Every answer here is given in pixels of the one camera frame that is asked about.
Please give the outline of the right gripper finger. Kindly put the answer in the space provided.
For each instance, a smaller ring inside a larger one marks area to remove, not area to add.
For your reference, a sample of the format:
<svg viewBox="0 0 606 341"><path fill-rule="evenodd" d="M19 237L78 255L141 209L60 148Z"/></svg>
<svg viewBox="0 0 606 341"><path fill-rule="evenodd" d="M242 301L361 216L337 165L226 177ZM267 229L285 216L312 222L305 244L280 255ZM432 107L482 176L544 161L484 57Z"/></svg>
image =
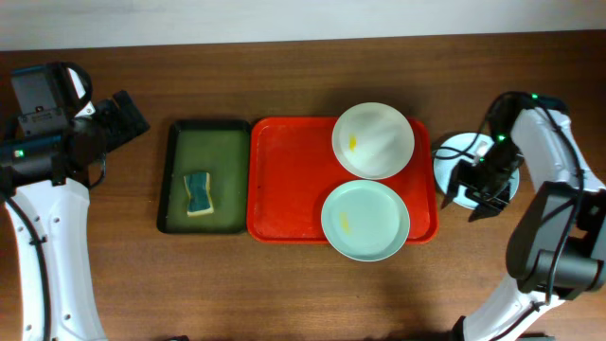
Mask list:
<svg viewBox="0 0 606 341"><path fill-rule="evenodd" d="M459 166L455 166L451 171L451 176L448 181L444 199L441 203L441 208L445 208L454 201L458 195L459 187L461 186L461 171Z"/></svg>
<svg viewBox="0 0 606 341"><path fill-rule="evenodd" d="M498 216L505 208L505 203L500 200L482 201L473 210L469 222L478 221Z"/></svg>

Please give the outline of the light blue plate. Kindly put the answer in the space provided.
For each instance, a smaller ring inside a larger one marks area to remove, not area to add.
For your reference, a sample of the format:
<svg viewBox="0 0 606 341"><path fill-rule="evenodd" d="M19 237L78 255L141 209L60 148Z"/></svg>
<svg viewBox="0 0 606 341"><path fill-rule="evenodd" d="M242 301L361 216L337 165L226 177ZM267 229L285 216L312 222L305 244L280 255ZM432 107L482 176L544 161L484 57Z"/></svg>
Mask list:
<svg viewBox="0 0 606 341"><path fill-rule="evenodd" d="M493 145L493 140L488 135L479 135L477 140L472 144L472 147L464 155L459 155L455 159L443 160L439 157L447 157L458 154L465 148L469 147L472 141L477 136L476 133L464 133L454 135L440 145L440 148L434 154L434 176L438 187L442 193L446 194L451 173L458 161L465 160L469 162L475 161L476 156L484 156L488 149ZM520 172L516 170L509 178L510 192L509 200L513 199L520 185ZM454 198L454 203L465 208L474 210L477 203L465 196L463 186L459 186L458 193Z"/></svg>

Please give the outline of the mint green plate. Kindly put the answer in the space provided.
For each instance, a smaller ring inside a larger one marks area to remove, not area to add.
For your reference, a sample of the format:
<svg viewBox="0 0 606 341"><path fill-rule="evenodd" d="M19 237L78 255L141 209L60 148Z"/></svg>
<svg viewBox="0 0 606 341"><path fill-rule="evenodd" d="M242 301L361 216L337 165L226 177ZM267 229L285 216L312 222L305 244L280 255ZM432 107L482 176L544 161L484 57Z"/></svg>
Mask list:
<svg viewBox="0 0 606 341"><path fill-rule="evenodd" d="M362 262L385 260L405 244L411 230L406 204L379 182L354 180L334 189L321 210L329 244L343 256Z"/></svg>

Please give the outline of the yellow green sponge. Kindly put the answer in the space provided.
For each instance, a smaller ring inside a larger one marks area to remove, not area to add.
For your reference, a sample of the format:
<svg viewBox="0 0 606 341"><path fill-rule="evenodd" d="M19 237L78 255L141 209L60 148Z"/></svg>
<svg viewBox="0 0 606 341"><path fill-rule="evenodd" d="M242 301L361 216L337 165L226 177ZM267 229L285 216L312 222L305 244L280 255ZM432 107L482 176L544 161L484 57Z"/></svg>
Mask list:
<svg viewBox="0 0 606 341"><path fill-rule="evenodd" d="M187 216L196 217L212 214L214 205L210 195L210 173L197 172L184 176L188 198Z"/></svg>

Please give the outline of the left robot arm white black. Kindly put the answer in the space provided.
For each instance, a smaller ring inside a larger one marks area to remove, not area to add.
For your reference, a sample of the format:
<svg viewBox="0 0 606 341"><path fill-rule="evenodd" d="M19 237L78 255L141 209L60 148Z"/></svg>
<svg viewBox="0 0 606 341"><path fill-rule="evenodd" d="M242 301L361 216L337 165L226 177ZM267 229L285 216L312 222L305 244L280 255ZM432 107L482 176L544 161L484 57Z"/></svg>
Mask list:
<svg viewBox="0 0 606 341"><path fill-rule="evenodd" d="M25 340L103 340L87 244L88 168L150 125L125 91L56 132L1 145L1 202L17 244Z"/></svg>

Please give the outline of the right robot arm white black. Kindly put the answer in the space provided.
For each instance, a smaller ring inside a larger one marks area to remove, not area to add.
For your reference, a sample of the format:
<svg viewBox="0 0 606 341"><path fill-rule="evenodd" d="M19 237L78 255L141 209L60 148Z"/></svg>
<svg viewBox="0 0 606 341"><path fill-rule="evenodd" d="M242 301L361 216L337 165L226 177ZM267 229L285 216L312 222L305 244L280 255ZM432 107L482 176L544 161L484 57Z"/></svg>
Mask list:
<svg viewBox="0 0 606 341"><path fill-rule="evenodd" d="M474 313L459 317L453 340L516 340L548 311L605 284L605 186L591 172L559 99L508 91L484 115L492 143L484 153L439 147L447 161L442 204L458 194L475 202L471 222L498 216L510 178L526 166L535 196L513 230L507 274Z"/></svg>

